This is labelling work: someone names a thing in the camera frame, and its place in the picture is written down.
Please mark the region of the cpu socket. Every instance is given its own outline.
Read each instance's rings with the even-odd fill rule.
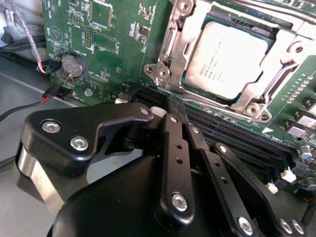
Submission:
[[[315,55],[316,26],[246,1],[174,0],[157,63],[160,90],[237,119],[269,122],[269,104]]]

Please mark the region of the capacitor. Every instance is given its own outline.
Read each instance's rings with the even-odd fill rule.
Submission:
[[[309,191],[316,191],[316,181],[315,181],[315,178],[314,177],[309,177],[305,180],[306,182],[306,188],[309,190]]]
[[[300,146],[301,158],[303,159],[311,159],[313,158],[311,147],[309,145]]]

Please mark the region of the gray cable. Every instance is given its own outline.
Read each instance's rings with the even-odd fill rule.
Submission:
[[[37,60],[38,64],[40,64],[40,63],[41,63],[40,54],[39,54],[39,51],[38,51],[38,49],[37,49],[37,47],[36,47],[36,44],[35,44],[35,42],[34,42],[34,39],[33,39],[33,37],[31,36],[31,33],[30,33],[30,31],[29,31],[29,28],[28,28],[28,26],[26,25],[26,22],[24,21],[24,19],[21,17],[21,13],[20,13],[20,11],[18,10],[18,8],[16,7],[14,0],[9,0],[9,2],[10,2],[10,4],[11,4],[11,7],[12,7],[12,9],[13,9],[13,11],[14,11],[16,17],[17,17],[17,18],[19,19],[19,21],[21,22],[22,27],[23,27],[23,29],[24,29],[24,31],[25,31],[25,33],[26,33],[26,35],[27,35],[27,37],[28,37],[28,39],[29,39],[29,41],[30,41],[31,47],[32,47],[32,49],[33,49],[33,51],[34,51],[34,53],[35,53],[36,60]]]

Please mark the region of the mounting hole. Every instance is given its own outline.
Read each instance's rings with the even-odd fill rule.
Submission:
[[[269,115],[261,115],[260,119],[262,121],[267,121],[269,119]]]
[[[188,5],[186,2],[182,2],[182,3],[180,4],[180,7],[181,7],[182,10],[187,10],[188,7],[189,7],[189,5]]]
[[[152,67],[147,67],[147,68],[146,68],[146,72],[147,72],[148,74],[153,73],[153,68],[152,68]]]
[[[295,52],[296,53],[300,53],[300,52],[302,52],[303,51],[303,47],[302,46],[299,46],[299,47],[297,47],[296,49],[295,49]]]
[[[165,77],[167,73],[165,71],[160,72],[160,76]]]
[[[225,177],[222,177],[221,179],[222,179],[224,184],[228,184],[228,181],[227,181],[227,179]]]
[[[185,18],[183,16],[179,16],[178,19],[179,19],[180,22],[184,22],[185,21]]]
[[[180,159],[180,158],[176,158],[176,162],[178,163],[178,164],[183,164],[183,161]]]

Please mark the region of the metal socket bracket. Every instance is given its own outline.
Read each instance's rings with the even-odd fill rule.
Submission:
[[[184,100],[203,103],[210,108],[220,110],[238,119],[269,122],[272,119],[272,115],[268,111],[268,105],[283,85],[299,69],[301,63],[308,56],[316,54],[316,26],[291,15],[246,3],[240,4],[272,17],[285,20],[292,24],[292,28],[288,29],[281,24],[271,23],[221,5],[215,1],[208,2],[206,0],[196,0],[192,12],[183,16],[178,7],[183,2],[185,1],[173,1],[174,6],[158,61],[156,64],[145,65],[145,74],[161,90],[176,93],[184,98]],[[181,78],[183,78],[184,72],[189,66],[202,33],[201,28],[205,17],[214,6],[217,9],[237,14],[278,30],[274,45],[260,64],[263,73],[255,83],[246,85],[237,101],[230,106],[187,90],[181,84]],[[284,61],[290,61],[291,63],[283,64],[282,62]],[[162,74],[162,70],[168,72],[168,74]],[[256,104],[256,98],[258,97],[262,98],[260,103],[258,103],[260,110],[257,113],[249,114],[247,112],[248,106]]]

